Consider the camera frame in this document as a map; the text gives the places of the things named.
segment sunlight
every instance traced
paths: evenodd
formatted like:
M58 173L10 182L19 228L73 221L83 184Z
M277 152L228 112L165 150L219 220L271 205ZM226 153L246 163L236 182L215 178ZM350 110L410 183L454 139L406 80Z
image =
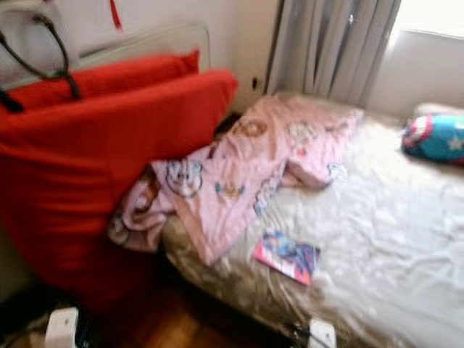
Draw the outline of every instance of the sunlight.
M417 30L464 38L463 0L403 0L394 31Z

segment mattress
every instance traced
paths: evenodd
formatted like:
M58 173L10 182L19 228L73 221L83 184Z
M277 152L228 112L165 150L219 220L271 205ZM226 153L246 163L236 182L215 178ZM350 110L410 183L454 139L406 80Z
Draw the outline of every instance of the mattress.
M167 256L214 297L291 335L311 317L333 323L340 347L461 347L464 342L464 172L410 159L402 125L367 114L346 170L321 191L280 188L266 213L211 268L176 216ZM320 247L306 287L256 261L267 228Z

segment cable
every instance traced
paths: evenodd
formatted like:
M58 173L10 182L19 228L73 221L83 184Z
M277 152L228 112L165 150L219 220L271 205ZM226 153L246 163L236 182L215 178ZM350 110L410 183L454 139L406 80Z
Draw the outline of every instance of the cable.
M304 343L300 343L300 344L303 344L303 347L306 348L306 346L308 345L310 339L313 339L315 340L319 345L322 346L322 348L330 348L327 343L325 343L321 338L313 335L311 333L311 329L308 328L308 329L303 329L301 327L293 327L293 330L294 330L294 336L296 338L299 338L300 336L301 337L304 337Z
M60 70L53 72L52 74L48 74L46 72L41 72L39 69L36 69L29 63L27 63L23 58L21 58L14 49L7 43L6 36L0 30L0 45L2 45L7 52L18 62L21 66L27 70L29 73L38 76L42 80L56 80L59 78L64 78L70 85L72 96L75 99L80 98L80 92L77 83L75 82L74 78L70 74L70 61L69 57L66 52L65 45L63 44L62 39L59 37L53 22L43 14L34 14L32 20L35 23L40 23L44 25L53 36L55 41L58 44L59 50L61 51L62 58L63 58L63 65Z
M0 88L0 102L8 109L8 111L13 113L23 112L24 106L18 102L18 100L13 99L4 89Z

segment black strap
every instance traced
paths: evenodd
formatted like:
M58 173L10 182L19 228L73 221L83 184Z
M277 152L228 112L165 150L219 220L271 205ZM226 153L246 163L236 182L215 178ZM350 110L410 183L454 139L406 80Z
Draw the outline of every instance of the black strap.
M7 108L8 111L15 114L24 111L24 107L18 100L13 99L4 89L0 88L0 102Z
M27 70L29 73L39 77L42 80L57 80L64 78L70 85L71 94L74 99L80 99L80 92L78 84L75 82L74 78L70 74L70 61L66 52L65 45L63 44L62 39L59 37L53 22L46 16L42 14L33 15L33 21L44 25L54 37L55 41L58 44L59 50L61 51L63 57L63 66L60 70L48 74L46 72L41 72L40 70L34 68L32 65L27 63L23 58L21 58L7 43L7 38L0 30L0 45L2 45L7 52L16 60L21 66ZM14 100L6 91L0 89L0 102L10 111L10 112L22 112L24 107L18 101Z

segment wooden floor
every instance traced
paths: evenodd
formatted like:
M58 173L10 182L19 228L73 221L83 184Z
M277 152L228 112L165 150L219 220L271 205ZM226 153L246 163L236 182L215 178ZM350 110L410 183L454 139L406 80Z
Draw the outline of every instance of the wooden floor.
M291 344L201 293L174 270L125 302L102 325L112 348L287 348Z

